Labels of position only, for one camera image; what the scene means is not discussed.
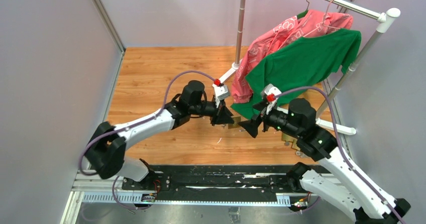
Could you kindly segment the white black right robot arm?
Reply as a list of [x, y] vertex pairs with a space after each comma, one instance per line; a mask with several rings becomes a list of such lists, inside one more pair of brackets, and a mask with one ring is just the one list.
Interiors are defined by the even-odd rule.
[[403, 198], [394, 198], [375, 184], [341, 149], [338, 140], [315, 122], [316, 111], [304, 98], [289, 104], [287, 113], [265, 103], [258, 115], [239, 122], [253, 138], [258, 127], [270, 127], [296, 138], [296, 144], [308, 157], [326, 168], [340, 181], [336, 185], [311, 167], [298, 162], [287, 172], [287, 186], [292, 192], [312, 192], [342, 211], [354, 223], [399, 223], [410, 209]]

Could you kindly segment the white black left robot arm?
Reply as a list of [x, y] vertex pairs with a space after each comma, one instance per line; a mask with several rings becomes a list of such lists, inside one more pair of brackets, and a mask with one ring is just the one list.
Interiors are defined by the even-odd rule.
[[126, 151], [151, 136], [174, 130], [190, 119], [208, 117], [213, 126], [233, 124], [233, 115], [225, 103], [230, 95], [228, 87], [221, 83], [214, 85], [213, 98], [208, 100], [204, 84], [191, 80], [180, 94], [150, 115], [115, 126], [109, 122], [101, 123], [84, 156], [95, 170], [94, 174], [101, 179], [122, 176], [134, 180], [141, 190], [149, 190], [154, 184], [152, 169], [146, 161], [126, 156]]

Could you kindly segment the large brass padlock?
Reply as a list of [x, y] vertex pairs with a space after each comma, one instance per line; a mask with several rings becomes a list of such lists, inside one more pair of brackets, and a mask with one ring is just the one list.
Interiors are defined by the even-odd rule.
[[240, 127], [239, 126], [239, 122], [241, 121], [241, 117], [240, 116], [232, 117], [232, 119], [233, 119], [233, 123], [231, 123], [231, 124], [224, 124], [223, 128], [226, 128], [226, 129], [236, 129], [236, 128], [239, 128]]

